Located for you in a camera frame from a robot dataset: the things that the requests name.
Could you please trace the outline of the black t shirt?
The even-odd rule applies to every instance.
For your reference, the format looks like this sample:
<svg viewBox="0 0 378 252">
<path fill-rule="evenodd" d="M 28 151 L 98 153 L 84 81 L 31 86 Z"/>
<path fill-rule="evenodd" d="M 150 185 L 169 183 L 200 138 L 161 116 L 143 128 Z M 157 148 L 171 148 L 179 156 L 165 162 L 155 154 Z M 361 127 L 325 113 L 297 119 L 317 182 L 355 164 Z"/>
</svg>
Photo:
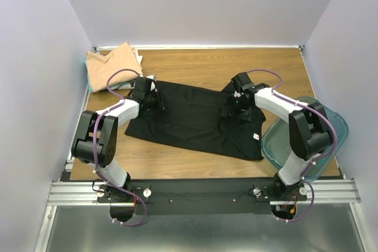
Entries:
<svg viewBox="0 0 378 252">
<path fill-rule="evenodd" d="M 260 108 L 249 106 L 234 116 L 222 110 L 235 89 L 222 91 L 158 81 L 164 110 L 145 113 L 129 122 L 125 135 L 163 145 L 261 161 L 262 125 Z"/>
</svg>

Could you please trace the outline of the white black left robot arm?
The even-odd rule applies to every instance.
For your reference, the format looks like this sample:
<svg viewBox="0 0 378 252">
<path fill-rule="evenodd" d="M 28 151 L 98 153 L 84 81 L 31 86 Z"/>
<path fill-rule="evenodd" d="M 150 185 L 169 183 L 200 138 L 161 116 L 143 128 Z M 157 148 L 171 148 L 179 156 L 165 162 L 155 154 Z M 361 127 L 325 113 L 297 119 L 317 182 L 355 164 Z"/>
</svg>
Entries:
<svg viewBox="0 0 378 252">
<path fill-rule="evenodd" d="M 137 77 L 129 96 L 103 110 L 86 110 L 79 119 L 71 146 L 71 155 L 89 164 L 119 202 L 136 197 L 129 186 L 131 177 L 115 158 L 118 129 L 137 117 L 164 109 L 154 76 Z"/>
</svg>

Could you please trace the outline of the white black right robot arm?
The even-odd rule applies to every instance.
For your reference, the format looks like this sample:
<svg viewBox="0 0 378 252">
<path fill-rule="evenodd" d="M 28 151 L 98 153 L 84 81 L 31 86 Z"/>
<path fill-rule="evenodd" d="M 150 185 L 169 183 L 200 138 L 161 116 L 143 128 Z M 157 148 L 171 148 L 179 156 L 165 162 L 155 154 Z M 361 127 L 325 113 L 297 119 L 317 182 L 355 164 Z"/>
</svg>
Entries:
<svg viewBox="0 0 378 252">
<path fill-rule="evenodd" d="M 337 148 L 338 137 L 324 106 L 291 99 L 265 83 L 254 84 L 247 72 L 234 76 L 230 86 L 233 91 L 223 107 L 224 117 L 247 119 L 248 112 L 258 107 L 287 123 L 291 152 L 268 186 L 269 195 L 287 199 L 305 181 L 309 169 Z"/>
</svg>

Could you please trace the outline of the folded white printed t shirt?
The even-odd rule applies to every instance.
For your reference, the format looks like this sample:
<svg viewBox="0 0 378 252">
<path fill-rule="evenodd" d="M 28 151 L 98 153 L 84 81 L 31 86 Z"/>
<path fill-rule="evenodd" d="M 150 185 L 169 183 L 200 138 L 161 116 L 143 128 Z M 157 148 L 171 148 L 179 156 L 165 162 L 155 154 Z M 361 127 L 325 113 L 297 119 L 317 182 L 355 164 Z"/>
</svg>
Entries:
<svg viewBox="0 0 378 252">
<path fill-rule="evenodd" d="M 143 70 L 143 68 L 142 68 L 143 56 L 139 55 L 138 50 L 133 49 L 133 52 L 136 56 L 139 67 L 141 68 L 141 70 Z M 131 80 L 131 81 L 127 81 L 127 82 L 124 82 L 124 83 L 121 83 L 121 84 L 118 84 L 118 85 L 110 86 L 110 89 L 111 90 L 126 90 L 126 89 L 133 89 L 134 86 L 135 86 L 135 82 L 133 80 Z"/>
</svg>

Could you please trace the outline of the teal plastic bin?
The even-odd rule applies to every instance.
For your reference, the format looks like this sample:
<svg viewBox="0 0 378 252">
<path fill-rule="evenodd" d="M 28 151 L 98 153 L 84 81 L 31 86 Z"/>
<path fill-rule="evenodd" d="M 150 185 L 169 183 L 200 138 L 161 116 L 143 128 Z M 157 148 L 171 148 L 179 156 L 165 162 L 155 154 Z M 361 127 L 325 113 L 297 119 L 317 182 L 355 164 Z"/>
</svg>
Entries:
<svg viewBox="0 0 378 252">
<path fill-rule="evenodd" d="M 348 125 L 342 116 L 328 107 L 324 107 L 328 120 L 332 124 L 337 134 L 337 147 L 336 152 L 341 148 L 348 136 Z M 289 126 L 288 124 L 278 118 L 270 126 L 262 137 L 262 152 L 265 158 L 278 170 L 280 170 L 289 154 L 291 153 L 291 147 L 289 144 Z M 306 172 L 305 179 L 308 181 L 314 181 L 323 175 L 332 176 L 328 170 L 331 169 L 331 165 L 335 163 L 335 159 L 328 156 L 317 161 L 317 164 L 308 172 Z"/>
</svg>

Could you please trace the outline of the folded teal t shirt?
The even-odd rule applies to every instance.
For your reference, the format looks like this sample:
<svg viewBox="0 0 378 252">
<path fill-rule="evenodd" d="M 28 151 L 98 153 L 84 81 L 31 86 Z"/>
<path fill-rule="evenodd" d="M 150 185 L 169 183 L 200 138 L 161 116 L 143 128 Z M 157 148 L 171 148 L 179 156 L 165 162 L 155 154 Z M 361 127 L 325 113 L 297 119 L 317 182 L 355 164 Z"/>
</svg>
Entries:
<svg viewBox="0 0 378 252">
<path fill-rule="evenodd" d="M 100 66 L 98 65 L 96 58 L 93 57 L 87 57 L 84 63 L 87 70 L 89 90 L 91 93 L 96 93 L 100 91 L 102 86 L 102 80 L 100 78 Z"/>
</svg>

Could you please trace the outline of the folded tan t shirt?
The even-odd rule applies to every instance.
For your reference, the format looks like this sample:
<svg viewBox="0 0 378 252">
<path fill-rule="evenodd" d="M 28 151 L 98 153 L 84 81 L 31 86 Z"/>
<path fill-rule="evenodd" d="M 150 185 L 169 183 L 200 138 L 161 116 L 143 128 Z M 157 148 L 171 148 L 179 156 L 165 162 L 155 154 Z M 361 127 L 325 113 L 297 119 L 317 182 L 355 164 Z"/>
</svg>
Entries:
<svg viewBox="0 0 378 252">
<path fill-rule="evenodd" d="M 135 79 L 142 74 L 133 49 L 128 42 L 123 43 L 107 55 L 96 54 L 88 51 L 87 57 L 96 58 L 100 66 L 100 78 L 102 80 L 101 90 L 106 88 L 106 83 L 111 75 L 121 69 L 131 69 L 132 71 L 123 71 L 111 79 L 109 86 L 118 85 Z"/>
</svg>

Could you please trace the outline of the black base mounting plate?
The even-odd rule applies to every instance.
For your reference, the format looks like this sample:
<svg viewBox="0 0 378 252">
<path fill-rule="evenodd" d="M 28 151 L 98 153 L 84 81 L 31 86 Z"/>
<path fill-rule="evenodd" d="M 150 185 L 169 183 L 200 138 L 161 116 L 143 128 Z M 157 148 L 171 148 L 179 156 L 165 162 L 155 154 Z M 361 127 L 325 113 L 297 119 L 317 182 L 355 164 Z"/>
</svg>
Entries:
<svg viewBox="0 0 378 252">
<path fill-rule="evenodd" d="M 110 204 L 120 221 L 132 215 L 276 214 L 292 219 L 297 202 L 307 200 L 304 184 L 284 198 L 268 194 L 273 178 L 134 179 L 137 200 L 100 185 L 98 203 Z"/>
</svg>

